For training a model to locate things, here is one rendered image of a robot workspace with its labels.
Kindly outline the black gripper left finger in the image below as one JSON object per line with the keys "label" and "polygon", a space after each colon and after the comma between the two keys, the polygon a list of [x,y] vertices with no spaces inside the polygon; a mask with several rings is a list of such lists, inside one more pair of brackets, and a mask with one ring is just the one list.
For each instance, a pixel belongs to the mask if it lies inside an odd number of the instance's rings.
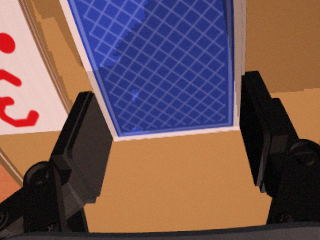
{"label": "black gripper left finger", "polygon": [[23,187],[0,203],[0,240],[23,231],[89,232],[84,206],[101,194],[112,141],[95,93],[80,92],[49,161],[32,165]]}

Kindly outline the tan card cloth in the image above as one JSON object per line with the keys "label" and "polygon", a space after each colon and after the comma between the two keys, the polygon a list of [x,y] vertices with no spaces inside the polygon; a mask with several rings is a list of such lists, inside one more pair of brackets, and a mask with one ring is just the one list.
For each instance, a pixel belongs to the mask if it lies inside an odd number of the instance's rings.
{"label": "tan card cloth", "polygon": [[0,148],[0,164],[4,169],[10,174],[10,176],[16,181],[16,183],[22,188],[23,186],[23,176],[9,160],[6,154]]}
{"label": "tan card cloth", "polygon": [[[26,0],[72,108],[93,91],[59,0]],[[320,0],[246,0],[245,72],[258,71],[299,139],[320,145]],[[21,173],[49,161],[60,131],[0,135]],[[272,197],[255,186],[240,130],[112,141],[89,232],[192,231],[265,225]]]}

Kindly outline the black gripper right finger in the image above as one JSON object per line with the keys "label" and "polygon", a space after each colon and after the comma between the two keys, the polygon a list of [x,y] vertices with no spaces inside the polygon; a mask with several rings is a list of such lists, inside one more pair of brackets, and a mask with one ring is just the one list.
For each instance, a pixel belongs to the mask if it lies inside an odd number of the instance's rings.
{"label": "black gripper right finger", "polygon": [[258,71],[241,76],[239,127],[254,185],[272,197],[266,225],[320,222],[320,145],[299,139]]}

